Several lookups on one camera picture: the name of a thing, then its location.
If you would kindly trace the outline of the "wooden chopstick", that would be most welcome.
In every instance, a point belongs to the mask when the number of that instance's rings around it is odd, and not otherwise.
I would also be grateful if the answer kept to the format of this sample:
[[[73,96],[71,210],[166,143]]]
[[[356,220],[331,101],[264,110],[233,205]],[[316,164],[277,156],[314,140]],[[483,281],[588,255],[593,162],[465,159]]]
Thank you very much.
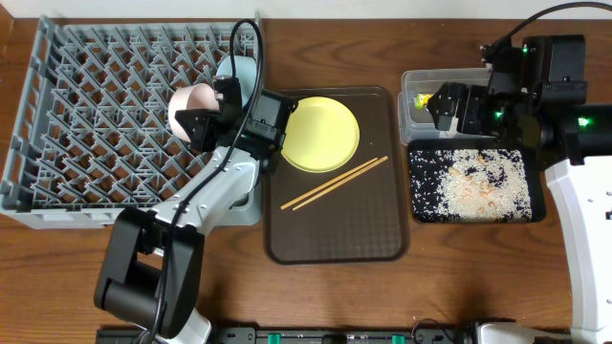
[[[366,161],[366,162],[358,165],[357,167],[354,167],[354,168],[350,169],[349,171],[347,171],[347,172],[345,172],[345,173],[335,177],[334,179],[332,179],[332,180],[330,180],[330,181],[328,181],[326,183],[323,183],[323,184],[321,184],[321,185],[319,185],[319,186],[309,190],[308,192],[306,192],[306,193],[304,193],[304,194],[294,198],[291,201],[288,201],[287,203],[283,204],[280,207],[280,209],[281,210],[285,209],[285,208],[287,208],[287,207],[289,207],[289,206],[291,206],[293,204],[296,204],[296,203],[298,203],[298,202],[300,202],[302,200],[305,200],[306,198],[308,198],[308,197],[318,193],[319,191],[322,191],[323,189],[325,189],[325,188],[327,188],[327,187],[329,187],[329,186],[331,186],[331,185],[333,185],[335,183],[338,183],[339,181],[345,179],[346,177],[349,177],[353,173],[358,172],[359,170],[363,169],[364,167],[366,167],[367,165],[373,163],[374,161],[377,161],[378,159],[379,158],[373,158],[373,159],[371,159],[369,161]]]
[[[349,177],[346,177],[345,179],[339,181],[338,183],[335,183],[325,189],[323,189],[322,191],[319,191],[318,193],[306,198],[305,200],[302,200],[296,204],[293,204],[285,209],[290,208],[292,211],[296,211],[298,209],[300,209],[301,207],[312,203],[313,201],[331,193],[332,191],[340,188],[341,186],[353,181],[354,179],[356,179],[357,177],[359,177],[360,175],[364,174],[365,172],[373,169],[374,167],[377,167],[381,164],[383,164],[384,162],[386,162],[388,160],[388,156],[384,156],[382,158],[379,158],[377,161],[374,161],[373,163],[367,165],[366,167],[364,167],[363,169],[359,170],[358,172],[353,173],[352,175],[350,175]]]

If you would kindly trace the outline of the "light blue bowl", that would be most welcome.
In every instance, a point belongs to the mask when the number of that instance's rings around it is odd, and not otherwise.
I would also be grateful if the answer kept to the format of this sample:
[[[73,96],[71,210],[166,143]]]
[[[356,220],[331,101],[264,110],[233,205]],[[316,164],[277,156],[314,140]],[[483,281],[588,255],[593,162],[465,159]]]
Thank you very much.
[[[254,90],[256,81],[256,61],[250,56],[237,55],[234,58],[236,67],[236,77],[239,80],[241,88],[242,105],[247,108],[250,103],[250,98]],[[219,75],[231,75],[231,61],[230,57],[225,57],[219,64],[216,76]]]

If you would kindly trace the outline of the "pale green cup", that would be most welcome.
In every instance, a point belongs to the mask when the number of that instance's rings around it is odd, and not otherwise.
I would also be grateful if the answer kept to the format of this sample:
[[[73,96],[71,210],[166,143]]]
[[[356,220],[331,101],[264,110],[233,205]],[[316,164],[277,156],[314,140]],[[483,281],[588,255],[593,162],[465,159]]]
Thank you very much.
[[[249,197],[250,197],[250,193],[249,192],[245,193],[232,204],[232,207],[240,207],[240,206],[246,205],[249,201]]]

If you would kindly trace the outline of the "green snack wrapper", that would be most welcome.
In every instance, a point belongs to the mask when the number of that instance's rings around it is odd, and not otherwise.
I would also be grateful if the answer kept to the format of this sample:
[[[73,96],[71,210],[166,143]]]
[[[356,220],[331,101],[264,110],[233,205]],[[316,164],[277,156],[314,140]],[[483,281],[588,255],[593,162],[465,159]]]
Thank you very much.
[[[425,109],[429,100],[433,97],[433,94],[418,94],[414,98],[414,107],[416,109]]]

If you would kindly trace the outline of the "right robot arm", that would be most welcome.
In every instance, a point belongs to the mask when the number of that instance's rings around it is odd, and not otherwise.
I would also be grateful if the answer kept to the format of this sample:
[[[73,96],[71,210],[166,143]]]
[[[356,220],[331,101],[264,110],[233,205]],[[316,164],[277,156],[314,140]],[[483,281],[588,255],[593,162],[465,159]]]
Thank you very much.
[[[447,81],[426,103],[439,131],[534,153],[560,219],[572,289],[569,342],[611,340],[611,107],[587,101],[585,38],[537,35],[485,45],[485,86]]]

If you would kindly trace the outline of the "yellow round plate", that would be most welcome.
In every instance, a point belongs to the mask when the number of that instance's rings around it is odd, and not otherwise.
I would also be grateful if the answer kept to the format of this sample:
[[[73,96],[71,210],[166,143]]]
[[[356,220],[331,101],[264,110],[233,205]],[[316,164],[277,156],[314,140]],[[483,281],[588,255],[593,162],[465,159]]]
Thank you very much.
[[[330,97],[305,97],[289,117],[281,154],[302,171],[330,172],[353,157],[360,136],[356,116],[346,105]]]

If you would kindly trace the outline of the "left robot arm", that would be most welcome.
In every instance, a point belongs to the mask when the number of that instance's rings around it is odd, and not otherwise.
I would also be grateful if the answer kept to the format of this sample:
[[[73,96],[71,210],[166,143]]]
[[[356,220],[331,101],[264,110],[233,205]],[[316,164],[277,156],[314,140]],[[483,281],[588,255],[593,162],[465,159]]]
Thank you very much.
[[[205,239],[231,207],[272,172],[297,108],[291,97],[222,75],[180,88],[168,104],[179,139],[211,157],[195,177],[148,210],[115,220],[94,295],[96,306],[141,328],[135,343],[204,343],[211,325],[195,306]]]

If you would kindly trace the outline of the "pink white bowl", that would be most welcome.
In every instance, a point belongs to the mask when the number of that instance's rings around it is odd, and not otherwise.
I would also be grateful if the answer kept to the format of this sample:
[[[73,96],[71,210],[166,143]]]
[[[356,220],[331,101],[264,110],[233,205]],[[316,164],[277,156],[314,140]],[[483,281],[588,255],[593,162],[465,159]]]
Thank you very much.
[[[206,83],[187,86],[178,89],[168,103],[168,123],[172,133],[180,140],[190,142],[186,130],[176,119],[178,111],[208,109],[218,110],[219,102],[215,98],[214,90]]]

